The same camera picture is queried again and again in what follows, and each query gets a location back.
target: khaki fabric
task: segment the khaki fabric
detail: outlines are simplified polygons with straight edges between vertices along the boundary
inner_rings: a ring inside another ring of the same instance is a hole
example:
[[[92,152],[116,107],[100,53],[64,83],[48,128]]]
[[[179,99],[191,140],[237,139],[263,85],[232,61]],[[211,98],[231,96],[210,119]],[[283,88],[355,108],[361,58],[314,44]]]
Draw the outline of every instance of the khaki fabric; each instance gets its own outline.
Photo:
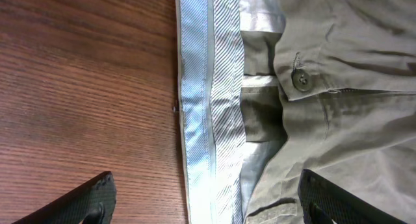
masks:
[[[288,101],[281,92],[280,97],[288,141],[266,166],[248,214],[288,198],[297,212],[276,205],[248,217],[248,223],[303,223],[297,186],[304,168],[416,223],[416,93],[359,90]]]
[[[290,100],[342,88],[416,91],[416,0],[279,0],[274,69]],[[293,88],[306,70],[309,92]]]
[[[240,99],[247,142],[286,140],[277,86],[242,88]]]
[[[281,34],[273,32],[241,31],[244,43],[244,74],[275,75],[274,46]]]
[[[288,138],[246,223],[303,223],[303,169],[416,223],[416,0],[279,2],[287,24],[274,54],[275,101]],[[293,86],[294,69],[310,74],[310,91]]]

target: button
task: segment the button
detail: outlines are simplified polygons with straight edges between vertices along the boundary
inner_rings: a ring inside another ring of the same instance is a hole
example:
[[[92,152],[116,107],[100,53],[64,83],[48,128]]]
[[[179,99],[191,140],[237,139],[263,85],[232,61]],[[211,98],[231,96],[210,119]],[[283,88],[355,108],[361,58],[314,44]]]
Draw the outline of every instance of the button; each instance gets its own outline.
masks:
[[[311,77],[303,69],[296,69],[294,71],[292,82],[293,86],[301,92],[307,92],[312,89]]]

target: wooden table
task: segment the wooden table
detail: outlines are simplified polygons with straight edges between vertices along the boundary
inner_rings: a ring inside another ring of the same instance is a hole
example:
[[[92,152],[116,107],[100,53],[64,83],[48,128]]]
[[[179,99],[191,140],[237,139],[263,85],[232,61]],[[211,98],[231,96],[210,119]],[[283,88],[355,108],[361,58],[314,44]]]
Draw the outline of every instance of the wooden table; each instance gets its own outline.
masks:
[[[98,173],[113,223],[185,223],[175,0],[0,0],[0,223]]]

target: seam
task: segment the seam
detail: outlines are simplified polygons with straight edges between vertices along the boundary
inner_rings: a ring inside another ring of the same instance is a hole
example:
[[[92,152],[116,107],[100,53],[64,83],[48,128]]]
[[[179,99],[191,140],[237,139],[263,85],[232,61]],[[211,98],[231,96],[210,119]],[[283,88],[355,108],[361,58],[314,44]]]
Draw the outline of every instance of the seam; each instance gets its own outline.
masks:
[[[277,13],[273,13],[273,12],[241,12],[241,14],[246,14],[246,15],[259,15],[259,14],[264,14],[266,16],[283,16],[283,14],[277,14]]]
[[[277,90],[259,90],[259,91],[255,91],[255,90],[245,91],[245,90],[242,90],[241,93],[247,93],[247,94],[276,94],[276,95],[279,94]]]
[[[337,96],[338,93],[331,93],[333,97],[326,93],[321,93],[321,99],[355,99],[357,97],[365,97],[365,98],[385,98],[385,97],[398,97],[398,96],[414,96],[416,95],[416,92],[389,92],[389,91],[380,91],[380,92],[374,92],[374,90],[360,90],[360,91],[372,91],[372,93],[357,93],[356,95],[343,95],[343,96]]]
[[[280,90],[283,90],[283,88],[281,87],[281,85],[279,84],[278,85],[278,88],[280,89]],[[281,113],[281,117],[282,117],[282,125],[283,125],[283,129],[285,129],[285,131],[286,131],[286,129],[287,129],[287,126],[286,126],[286,122],[285,122],[285,108],[284,108],[284,106],[283,106],[283,101],[282,101],[282,95],[281,95],[281,93],[279,93],[279,101],[280,101],[280,103],[282,104],[282,113]],[[289,135],[287,135],[287,139],[286,139],[286,142],[281,146],[281,148],[280,148],[280,150],[282,150],[286,145],[287,145],[287,142],[289,142],[289,140],[290,140],[290,136]],[[248,199],[248,204],[250,205],[250,203],[252,202],[252,199],[254,198],[254,196],[253,196],[253,194],[256,192],[256,190],[258,190],[258,186],[259,186],[259,183],[260,183],[260,181],[262,181],[262,179],[263,179],[263,177],[265,176],[265,171],[266,171],[266,169],[267,169],[267,167],[268,167],[268,165],[269,165],[269,163],[273,160],[273,158],[275,158],[276,157],[276,155],[277,155],[277,153],[266,163],[266,166],[265,166],[265,168],[263,169],[263,171],[261,172],[261,175],[260,175],[260,178],[259,178],[259,180],[257,181],[257,184],[254,186],[254,189],[253,189],[253,192],[252,192],[252,195],[250,196],[250,198]],[[280,185],[280,188],[279,188],[279,197],[278,197],[278,201],[281,199],[281,187],[282,187],[282,184],[283,184],[283,181],[282,182],[278,182],[278,183],[276,183],[276,186],[279,186]],[[246,211],[246,214],[245,214],[245,217],[244,217],[244,219],[247,219],[248,217],[250,217],[250,215],[252,215],[252,214],[254,214],[254,213],[256,213],[258,210],[254,210],[254,211],[251,211],[251,213],[249,213],[248,212],[248,209],[247,209],[247,211]]]
[[[292,62],[292,72],[300,68],[300,52],[296,52]]]
[[[330,10],[330,12],[331,12],[331,15],[334,17],[334,18],[336,18],[336,15],[333,13],[333,7],[330,5],[330,2],[328,1],[328,0],[324,0],[325,1],[325,3],[327,4],[327,6],[328,6],[328,8],[329,8],[329,10]],[[329,26],[328,27],[328,30],[326,31],[326,33],[325,33],[325,41],[327,41],[327,37],[328,37],[328,34],[333,30],[333,27],[335,26],[335,23],[333,22],[332,24],[331,24],[331,26]],[[320,58],[322,57],[322,46],[324,45],[324,42],[322,42],[320,45],[319,45],[319,51],[318,51],[318,55],[317,55],[317,65],[314,67],[314,69],[315,69],[315,71],[318,71],[319,69],[319,63],[318,63],[318,61],[320,61]],[[328,82],[326,82],[326,79],[324,78],[324,76],[323,76],[323,74],[322,74],[322,72],[318,72],[318,74],[319,74],[319,77],[320,77],[320,79],[322,80],[322,83],[323,83],[323,85],[325,86],[325,89],[329,89],[329,85],[328,85]]]
[[[328,121],[328,113],[325,110],[324,103],[322,99],[320,98],[320,95],[317,97],[317,99],[322,107],[322,112],[324,114],[324,119],[325,119],[325,124],[326,124],[325,135],[324,135],[324,138],[322,139],[322,143],[323,143],[326,140],[326,137],[328,136],[328,131],[330,129],[330,122]]]
[[[262,222],[260,222],[260,223],[258,223],[258,224],[262,224],[262,223],[265,223],[265,222],[270,221],[270,220],[273,220],[273,219],[276,219],[276,221],[277,221],[277,218],[278,218],[278,217],[270,218],[270,219],[268,219],[268,220],[264,220],[264,221],[262,221]]]
[[[244,123],[242,122],[241,117],[241,110],[239,108],[240,104],[240,91],[241,86],[235,87],[236,84],[238,84],[240,69],[241,69],[241,75],[242,75],[242,69],[244,67],[240,67],[241,62],[244,62],[244,60],[240,60],[241,58],[244,58],[243,56],[239,56],[240,53],[244,52],[243,44],[241,40],[240,30],[239,30],[239,24],[238,20],[233,21],[233,19],[236,19],[236,17],[239,17],[238,7],[234,8],[234,3],[237,5],[237,0],[213,0],[214,7],[214,71],[213,71],[213,87],[211,89],[211,96],[210,96],[210,107],[211,110],[216,110],[212,114],[213,119],[216,118],[217,122],[213,121],[213,131],[214,131],[214,141],[216,146],[216,152],[219,149],[223,149],[227,147],[227,145],[224,145],[224,137],[229,136],[230,134],[232,137],[230,138],[230,143],[235,145],[242,144],[242,139],[240,140],[239,136],[234,136],[232,131],[239,132],[239,125],[242,130],[244,130]],[[231,20],[231,25],[226,25],[224,22],[219,19],[219,15],[224,15],[225,18],[228,18]],[[221,67],[218,67],[218,53],[217,52],[225,51],[230,54],[230,61],[227,64],[222,64]],[[229,86],[224,87],[224,85],[221,85],[218,83],[219,76],[221,77],[225,76],[221,73],[221,71],[225,71],[226,77],[230,78],[231,84]],[[221,92],[221,94],[224,94],[224,98],[227,101],[221,104],[221,109],[214,108],[218,104],[220,100],[218,98],[214,98],[213,93]],[[216,154],[216,161],[220,162],[221,168],[216,165],[216,172],[221,175],[225,174],[231,174],[231,169],[235,167],[234,156],[231,155],[229,158],[226,158],[224,155]],[[240,205],[236,204],[233,200],[234,195],[238,191],[238,187],[235,186],[235,181],[230,182],[230,178],[227,178],[226,183],[224,186],[217,188],[217,197],[219,192],[222,193],[222,197],[224,199],[230,200],[231,204],[224,204],[225,208],[223,210],[217,210],[217,218],[221,218],[222,216],[228,215],[227,212],[231,212],[231,220],[232,222],[240,222],[242,219],[241,214],[241,208]]]
[[[206,9],[208,11],[208,0],[206,1]],[[207,92],[207,54],[208,54],[208,16],[206,21],[203,21],[203,81],[202,81],[202,87],[201,87],[201,94],[202,94],[202,101],[203,101],[203,110],[205,114],[203,115],[202,121],[203,121],[203,142],[205,144],[204,151],[205,154],[209,155],[209,161],[208,161],[208,168],[211,168],[211,154],[209,152],[209,141],[208,141],[208,123],[207,123],[207,100],[206,100],[206,92]]]

